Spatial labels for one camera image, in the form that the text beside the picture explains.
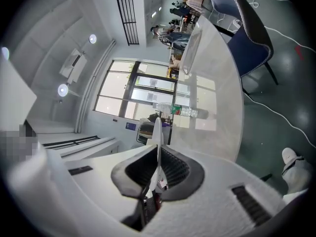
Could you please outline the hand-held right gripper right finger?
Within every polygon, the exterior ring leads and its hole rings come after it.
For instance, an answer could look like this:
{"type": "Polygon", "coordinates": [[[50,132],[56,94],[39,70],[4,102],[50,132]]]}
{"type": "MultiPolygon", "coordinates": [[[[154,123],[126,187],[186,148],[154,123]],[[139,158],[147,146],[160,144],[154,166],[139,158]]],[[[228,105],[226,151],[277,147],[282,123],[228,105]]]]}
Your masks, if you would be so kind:
{"type": "Polygon", "coordinates": [[[285,208],[282,195],[238,164],[212,155],[171,146],[204,169],[199,189],[184,200],[163,202],[142,230],[144,237],[238,237],[255,228],[233,193],[243,186],[271,216],[285,208]]]}

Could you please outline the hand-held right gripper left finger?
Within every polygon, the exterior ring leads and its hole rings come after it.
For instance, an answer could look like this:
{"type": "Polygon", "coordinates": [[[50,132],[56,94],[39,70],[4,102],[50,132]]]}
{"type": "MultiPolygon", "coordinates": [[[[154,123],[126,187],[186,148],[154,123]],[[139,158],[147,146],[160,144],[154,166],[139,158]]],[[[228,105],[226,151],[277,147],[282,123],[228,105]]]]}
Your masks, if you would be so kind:
{"type": "Polygon", "coordinates": [[[136,162],[156,166],[157,147],[64,161],[38,145],[7,170],[7,185],[23,215],[47,237],[140,237],[132,228],[143,188],[125,172],[136,162]]]}

